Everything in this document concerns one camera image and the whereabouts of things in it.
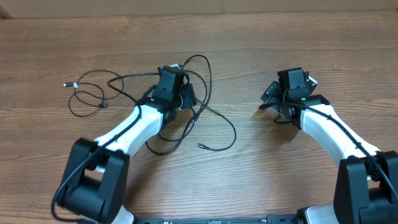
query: black bracket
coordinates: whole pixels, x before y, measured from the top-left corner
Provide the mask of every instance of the black bracket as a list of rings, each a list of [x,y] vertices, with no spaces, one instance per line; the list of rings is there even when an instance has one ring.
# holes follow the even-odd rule
[[[317,81],[310,77],[309,72],[304,72],[302,68],[293,68],[278,72],[278,81],[273,81],[264,94],[261,100],[266,104],[261,105],[259,109],[270,107],[273,103],[296,103],[305,106],[313,106],[328,101],[321,95],[311,95],[317,87]],[[280,115],[275,118],[275,123],[287,124],[292,123],[293,126],[300,127],[300,112],[301,108],[291,107],[287,105],[272,105]],[[283,116],[287,121],[278,122],[277,120]]]
[[[77,140],[72,146],[61,184],[97,148],[95,142],[86,139]],[[111,223],[124,200],[129,161],[129,155],[105,149],[73,176],[64,190],[59,193],[58,205],[99,223]],[[85,176],[85,169],[94,170],[96,166],[105,168],[102,180]]]
[[[398,190],[398,153],[376,155],[393,188]],[[368,189],[368,174],[374,176],[367,158],[351,156],[340,160],[333,206],[341,224],[395,223],[398,203],[381,179],[379,187]]]
[[[163,125],[175,119],[177,110],[192,108],[196,105],[193,85],[189,83],[189,76],[179,68],[164,66],[158,68],[160,78],[158,84],[153,88],[152,100],[146,101],[147,105],[157,108],[164,114]]]

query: cable connector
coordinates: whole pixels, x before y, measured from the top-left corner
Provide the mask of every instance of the cable connector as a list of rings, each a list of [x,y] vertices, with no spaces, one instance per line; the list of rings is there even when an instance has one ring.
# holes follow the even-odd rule
[[[201,149],[208,149],[207,146],[205,146],[204,144],[200,144],[200,143],[197,144],[197,147],[199,147]]]
[[[63,84],[63,87],[75,87],[75,88],[78,88],[79,86],[77,85],[77,83],[74,83],[74,82],[66,82],[66,83],[64,83]]]
[[[66,82],[63,84],[63,87],[72,87],[73,86],[73,82]]]
[[[100,108],[107,108],[107,107],[109,107],[109,105],[108,105],[107,103],[100,103],[98,106],[99,106]]]

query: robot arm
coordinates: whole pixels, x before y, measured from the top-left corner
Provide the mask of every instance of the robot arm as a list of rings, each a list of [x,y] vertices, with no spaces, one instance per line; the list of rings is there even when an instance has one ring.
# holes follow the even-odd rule
[[[363,145],[370,155],[375,156],[376,152],[380,151],[377,147],[367,143],[349,128],[347,124],[338,117],[331,105],[320,104],[311,107],[325,114],[332,115],[333,118],[341,123],[354,138]],[[340,127],[322,115],[310,110],[304,110],[300,115],[300,126],[305,133],[309,134],[321,145],[337,167],[340,164],[340,160],[347,159],[349,156],[356,156],[358,158],[365,157],[363,152],[356,148],[355,144]]]
[[[261,97],[267,103],[259,109],[273,107],[280,117],[311,135],[338,166],[335,198],[332,203],[302,208],[288,223],[364,224],[395,223],[398,203],[392,189],[398,189],[398,153],[381,152],[349,128],[321,95],[311,95],[317,82],[301,68],[278,72]],[[381,173],[386,174],[391,186]],[[380,186],[368,189],[368,180]]]
[[[144,96],[139,101],[141,117],[138,120],[140,114],[136,106],[132,114],[108,134],[94,141],[79,139],[74,143],[61,183],[64,187],[60,187],[55,197],[58,205],[96,223],[133,223],[133,215],[122,206],[130,158],[173,120],[179,109],[196,104],[192,84],[183,83],[188,74],[168,66],[158,69],[160,78],[151,89],[152,96]],[[135,125],[126,130],[135,121]],[[122,131],[125,133],[108,143]],[[85,175],[85,170],[97,170],[103,177],[93,179]]]

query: table surface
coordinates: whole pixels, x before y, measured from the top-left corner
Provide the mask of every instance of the table surface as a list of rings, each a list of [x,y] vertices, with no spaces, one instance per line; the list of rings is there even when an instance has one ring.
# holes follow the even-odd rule
[[[171,156],[142,148],[129,167],[126,207],[138,217],[263,217],[333,200],[337,168],[308,135],[278,126],[276,111],[258,111],[279,70],[302,67],[318,80],[339,116],[367,142],[397,149],[398,11],[140,16],[0,21],[0,223],[55,223],[50,201],[71,145],[94,139],[126,118],[133,103],[119,96],[91,118],[67,107],[85,71],[155,72],[206,55],[213,69],[210,106]],[[188,68],[208,80],[202,59]],[[112,76],[86,80],[106,87]],[[138,97],[156,77],[131,78]],[[199,98],[203,85],[192,78]],[[92,108],[72,101],[77,113]],[[178,136],[191,116],[181,111],[163,131]],[[169,144],[151,139],[158,150]],[[72,217],[67,211],[58,213]]]

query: wall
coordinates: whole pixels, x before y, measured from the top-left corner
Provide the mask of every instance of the wall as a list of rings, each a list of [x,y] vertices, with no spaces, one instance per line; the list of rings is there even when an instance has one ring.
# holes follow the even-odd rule
[[[394,10],[398,0],[0,0],[10,17]]]

